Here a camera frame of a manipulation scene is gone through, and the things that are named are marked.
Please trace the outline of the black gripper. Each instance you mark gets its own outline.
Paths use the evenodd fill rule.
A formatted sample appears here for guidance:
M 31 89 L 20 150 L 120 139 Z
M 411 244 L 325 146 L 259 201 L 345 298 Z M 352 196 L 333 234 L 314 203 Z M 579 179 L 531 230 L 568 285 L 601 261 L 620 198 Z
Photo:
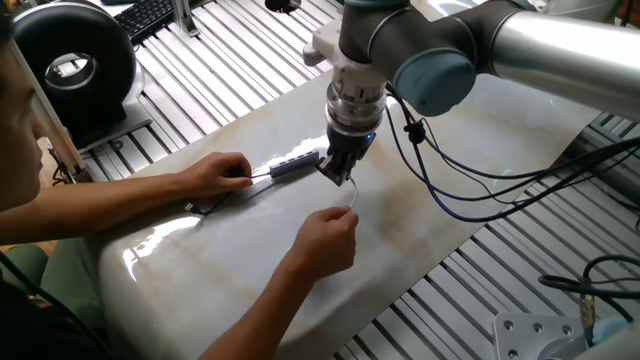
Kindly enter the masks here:
M 333 127 L 328 127 L 327 137 L 327 156 L 321 157 L 315 163 L 315 168 L 327 179 L 341 186 L 351 178 L 353 168 L 364 158 L 376 138 L 376 133 L 345 135 Z

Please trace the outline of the person's right hand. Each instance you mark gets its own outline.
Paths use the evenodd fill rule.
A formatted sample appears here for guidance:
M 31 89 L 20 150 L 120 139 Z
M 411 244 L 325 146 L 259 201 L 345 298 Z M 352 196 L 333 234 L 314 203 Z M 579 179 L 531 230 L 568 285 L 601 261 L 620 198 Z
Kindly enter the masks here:
M 353 266 L 358 215 L 350 207 L 311 213 L 300 227 L 284 261 L 301 282 L 316 281 Z

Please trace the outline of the person's left hand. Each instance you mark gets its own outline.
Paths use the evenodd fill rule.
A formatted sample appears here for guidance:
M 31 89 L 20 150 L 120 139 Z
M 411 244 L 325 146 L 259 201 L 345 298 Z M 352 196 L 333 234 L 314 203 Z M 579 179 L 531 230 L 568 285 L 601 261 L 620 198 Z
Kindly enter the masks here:
M 175 177 L 186 198 L 213 197 L 253 184 L 251 166 L 239 152 L 212 152 Z

